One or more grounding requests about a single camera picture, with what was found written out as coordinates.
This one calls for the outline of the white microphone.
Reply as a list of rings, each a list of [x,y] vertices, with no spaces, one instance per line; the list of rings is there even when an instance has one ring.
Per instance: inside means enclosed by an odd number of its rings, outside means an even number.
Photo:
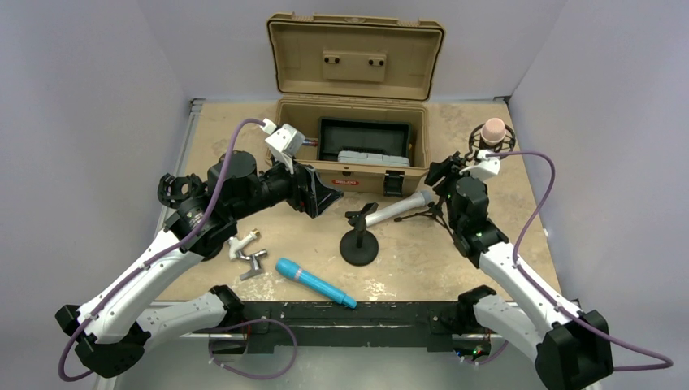
[[[366,226],[370,228],[385,220],[396,218],[407,211],[427,206],[432,201],[433,196],[428,190],[419,190],[400,201],[394,202],[381,210],[367,215]]]

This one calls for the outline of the black tripod mic stand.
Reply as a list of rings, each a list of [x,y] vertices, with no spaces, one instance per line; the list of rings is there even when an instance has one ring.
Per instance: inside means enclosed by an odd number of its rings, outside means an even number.
[[[462,155],[469,160],[468,166],[475,164],[475,156],[479,150],[492,150],[496,154],[515,150],[516,136],[508,124],[506,138],[499,145],[485,145],[479,139],[479,130],[484,123],[474,128],[469,135],[467,151]],[[485,181],[467,175],[459,180],[457,193],[453,197],[439,197],[436,194],[436,186],[431,186],[438,199],[429,203],[426,211],[398,216],[394,220],[401,222],[423,216],[435,220],[454,236],[471,232],[481,233],[488,224],[489,200]]]

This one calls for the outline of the pink microphone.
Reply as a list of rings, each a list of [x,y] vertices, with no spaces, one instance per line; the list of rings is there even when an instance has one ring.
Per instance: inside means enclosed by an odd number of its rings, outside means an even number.
[[[499,145],[506,135],[506,124],[500,118],[488,119],[479,130],[479,139],[488,146]]]

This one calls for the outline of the blue microphone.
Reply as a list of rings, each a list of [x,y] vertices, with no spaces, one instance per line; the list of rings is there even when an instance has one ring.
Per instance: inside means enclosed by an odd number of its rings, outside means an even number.
[[[358,305],[356,300],[342,290],[309,273],[303,267],[287,258],[281,258],[275,264],[275,269],[285,278],[298,282],[337,304],[349,309],[355,309]]]

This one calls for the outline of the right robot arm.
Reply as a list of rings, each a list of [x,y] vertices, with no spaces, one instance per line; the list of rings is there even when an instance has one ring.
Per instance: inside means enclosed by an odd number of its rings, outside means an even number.
[[[608,324],[597,311],[582,312],[549,286],[490,220],[485,182],[500,166],[490,154],[472,167],[454,154],[432,163],[425,179],[446,206],[458,252],[517,304],[481,286],[458,298],[454,321],[468,331],[485,327],[502,335],[532,360],[547,389],[584,389],[613,373]]]

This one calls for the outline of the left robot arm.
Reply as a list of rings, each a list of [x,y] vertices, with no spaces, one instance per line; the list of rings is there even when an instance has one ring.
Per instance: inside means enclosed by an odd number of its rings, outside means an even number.
[[[190,268],[217,254],[236,235],[241,219],[281,202],[316,218],[342,195],[309,165],[289,159],[259,171],[245,151],[224,154],[206,180],[165,175],[158,198],[173,213],[148,249],[92,300],[56,313],[70,338],[67,350],[89,374],[112,378],[171,338],[212,328],[235,331],[245,320],[245,306],[225,285],[161,310],[150,304]]]

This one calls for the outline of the grey plastic bit case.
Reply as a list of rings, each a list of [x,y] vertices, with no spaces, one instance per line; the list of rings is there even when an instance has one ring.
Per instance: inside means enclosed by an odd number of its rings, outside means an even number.
[[[337,162],[387,167],[410,167],[410,161],[405,157],[357,152],[352,150],[340,151],[337,156]]]

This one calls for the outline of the black toolbox tray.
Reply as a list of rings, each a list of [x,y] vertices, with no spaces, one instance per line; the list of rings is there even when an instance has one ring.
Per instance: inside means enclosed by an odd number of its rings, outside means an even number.
[[[318,160],[336,161],[341,151],[408,158],[412,126],[409,122],[321,117]]]

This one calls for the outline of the white chrome faucet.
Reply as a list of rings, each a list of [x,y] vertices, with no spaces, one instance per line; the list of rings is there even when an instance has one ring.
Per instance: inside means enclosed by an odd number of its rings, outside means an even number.
[[[246,281],[264,273],[262,267],[262,258],[268,255],[266,249],[261,249],[258,252],[247,253],[245,248],[252,242],[258,240],[261,233],[258,229],[250,231],[246,236],[239,239],[237,236],[232,236],[228,239],[228,257],[231,260],[241,260],[249,264],[250,269],[240,275],[241,281]]]

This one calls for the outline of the tan plastic toolbox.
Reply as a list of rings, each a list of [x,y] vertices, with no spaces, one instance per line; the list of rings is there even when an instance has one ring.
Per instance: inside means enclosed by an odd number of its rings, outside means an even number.
[[[406,197],[431,162],[426,102],[445,30],[437,21],[277,13],[266,23],[280,100],[275,120],[318,140],[319,119],[409,122],[410,167],[318,160],[318,146],[297,161],[344,191]]]

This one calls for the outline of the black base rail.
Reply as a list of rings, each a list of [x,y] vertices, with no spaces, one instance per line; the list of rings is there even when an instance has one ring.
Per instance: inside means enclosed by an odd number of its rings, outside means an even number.
[[[247,301],[211,330],[241,336],[248,353],[291,345],[420,348],[479,359],[501,346],[456,301],[360,302],[355,309],[331,301]]]

